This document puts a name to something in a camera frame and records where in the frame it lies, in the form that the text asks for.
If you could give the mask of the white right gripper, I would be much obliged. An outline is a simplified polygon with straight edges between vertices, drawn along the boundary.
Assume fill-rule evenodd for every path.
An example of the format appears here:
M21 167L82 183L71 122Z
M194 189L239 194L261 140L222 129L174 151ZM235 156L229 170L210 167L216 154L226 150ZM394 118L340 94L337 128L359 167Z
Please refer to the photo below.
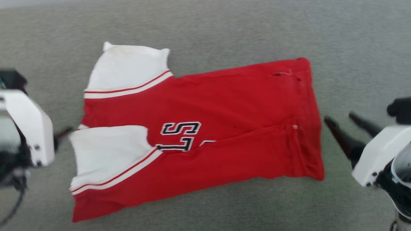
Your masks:
M392 125L383 129L353 111L348 117L373 137L367 145L346 133L331 117L325 116L324 123L350 160L353 178L362 187L367 187L374 184L379 172L411 142L411 125Z

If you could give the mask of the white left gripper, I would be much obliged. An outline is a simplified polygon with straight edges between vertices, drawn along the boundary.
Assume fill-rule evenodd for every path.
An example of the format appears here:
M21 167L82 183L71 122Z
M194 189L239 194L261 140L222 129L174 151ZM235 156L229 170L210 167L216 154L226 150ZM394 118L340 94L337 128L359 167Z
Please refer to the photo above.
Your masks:
M22 132L29 147L31 161L35 166L48 166L55 160L55 151L73 127L55 133L50 117L41 107L20 90L0 90L0 112L6 111L10 122L2 124L2 130L14 127Z

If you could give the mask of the red and white jersey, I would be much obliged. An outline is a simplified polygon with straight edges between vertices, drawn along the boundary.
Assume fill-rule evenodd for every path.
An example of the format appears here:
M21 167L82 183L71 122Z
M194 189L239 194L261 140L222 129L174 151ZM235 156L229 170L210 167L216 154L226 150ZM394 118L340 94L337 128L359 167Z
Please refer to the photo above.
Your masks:
M306 58L175 77L169 54L104 43L70 136L73 222L256 177L324 180Z

